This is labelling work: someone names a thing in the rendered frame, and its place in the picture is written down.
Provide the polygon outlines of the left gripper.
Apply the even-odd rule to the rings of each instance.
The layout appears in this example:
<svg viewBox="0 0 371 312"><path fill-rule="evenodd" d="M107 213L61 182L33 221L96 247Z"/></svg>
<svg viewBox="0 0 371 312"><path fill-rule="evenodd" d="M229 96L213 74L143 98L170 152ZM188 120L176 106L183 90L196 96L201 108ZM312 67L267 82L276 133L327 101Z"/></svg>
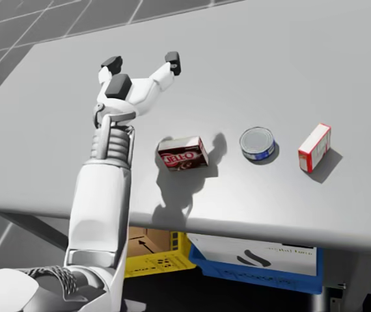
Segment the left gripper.
<svg viewBox="0 0 371 312"><path fill-rule="evenodd" d="M168 52L164 65L147 78L132 79L121 74L122 64L121 56L110 57L101 64L98 73L100 91L94 107L96 125L103 124L106 116L113 125L128 125L146 114L156 102L156 84L161 91L166 91L182 72L177 51Z"/></svg>

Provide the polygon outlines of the brown and white carton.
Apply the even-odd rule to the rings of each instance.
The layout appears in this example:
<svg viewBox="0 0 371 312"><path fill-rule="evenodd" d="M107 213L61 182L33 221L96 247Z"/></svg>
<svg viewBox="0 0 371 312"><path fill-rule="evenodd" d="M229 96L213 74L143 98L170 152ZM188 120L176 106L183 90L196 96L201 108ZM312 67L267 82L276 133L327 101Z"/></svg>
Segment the brown and white carton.
<svg viewBox="0 0 371 312"><path fill-rule="evenodd" d="M161 141L158 155L169 171L183 171L209 165L208 154L199 136Z"/></svg>

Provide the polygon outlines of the blue box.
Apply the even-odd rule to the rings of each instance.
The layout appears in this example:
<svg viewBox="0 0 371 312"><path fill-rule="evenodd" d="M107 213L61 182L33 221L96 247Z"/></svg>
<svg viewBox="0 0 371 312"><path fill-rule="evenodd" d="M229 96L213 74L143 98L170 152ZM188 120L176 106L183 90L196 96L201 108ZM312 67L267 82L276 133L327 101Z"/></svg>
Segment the blue box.
<svg viewBox="0 0 371 312"><path fill-rule="evenodd" d="M189 252L189 260L196 264L205 276L239 281L254 285L297 291L307 294L321 294L323 286L323 250L316 256L316 274L308 276L281 272L267 268L255 268L207 260L195 247Z"/></svg>

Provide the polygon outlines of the white box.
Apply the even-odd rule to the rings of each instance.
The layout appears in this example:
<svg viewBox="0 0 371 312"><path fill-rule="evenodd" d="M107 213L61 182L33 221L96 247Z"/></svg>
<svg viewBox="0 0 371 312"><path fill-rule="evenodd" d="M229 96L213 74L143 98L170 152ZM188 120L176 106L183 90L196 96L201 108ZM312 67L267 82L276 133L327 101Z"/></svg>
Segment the white box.
<svg viewBox="0 0 371 312"><path fill-rule="evenodd" d="M188 233L187 237L210 261L308 276L316 275L318 249L315 247L193 233Z"/></svg>

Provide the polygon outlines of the yellow box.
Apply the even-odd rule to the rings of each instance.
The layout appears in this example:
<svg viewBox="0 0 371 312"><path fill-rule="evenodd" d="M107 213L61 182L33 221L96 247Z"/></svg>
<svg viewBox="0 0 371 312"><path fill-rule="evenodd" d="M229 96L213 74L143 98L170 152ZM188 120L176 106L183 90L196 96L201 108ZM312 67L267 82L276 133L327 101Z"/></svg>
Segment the yellow box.
<svg viewBox="0 0 371 312"><path fill-rule="evenodd" d="M196 267L189 260L191 242L182 232L171 232L170 250L128 257L125 278L189 270Z"/></svg>

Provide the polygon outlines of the brown box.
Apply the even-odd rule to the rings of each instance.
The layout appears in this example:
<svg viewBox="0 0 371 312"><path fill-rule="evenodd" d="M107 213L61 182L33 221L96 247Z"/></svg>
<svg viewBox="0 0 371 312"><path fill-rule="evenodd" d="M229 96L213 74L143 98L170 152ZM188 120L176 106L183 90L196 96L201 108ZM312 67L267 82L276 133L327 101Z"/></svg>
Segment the brown box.
<svg viewBox="0 0 371 312"><path fill-rule="evenodd" d="M129 227L128 257L166 252L171 249L170 231Z"/></svg>

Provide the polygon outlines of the red and white carton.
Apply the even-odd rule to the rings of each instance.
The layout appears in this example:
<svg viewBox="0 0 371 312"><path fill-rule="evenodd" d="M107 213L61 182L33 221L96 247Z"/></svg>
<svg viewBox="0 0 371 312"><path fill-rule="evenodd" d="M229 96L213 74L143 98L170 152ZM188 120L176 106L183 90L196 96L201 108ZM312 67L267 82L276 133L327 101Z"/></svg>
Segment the red and white carton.
<svg viewBox="0 0 371 312"><path fill-rule="evenodd" d="M312 173L331 148L331 126L319 123L298 149L299 167Z"/></svg>

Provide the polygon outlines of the blue flat can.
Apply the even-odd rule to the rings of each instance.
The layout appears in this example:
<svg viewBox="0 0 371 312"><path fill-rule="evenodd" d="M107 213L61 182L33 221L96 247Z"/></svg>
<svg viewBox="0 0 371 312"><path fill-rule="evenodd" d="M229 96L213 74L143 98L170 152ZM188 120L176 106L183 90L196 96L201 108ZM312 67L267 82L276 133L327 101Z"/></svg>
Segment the blue flat can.
<svg viewBox="0 0 371 312"><path fill-rule="evenodd" d="M239 143L243 155L250 161L262 161L275 151L274 136L265 127L252 127L244 131Z"/></svg>

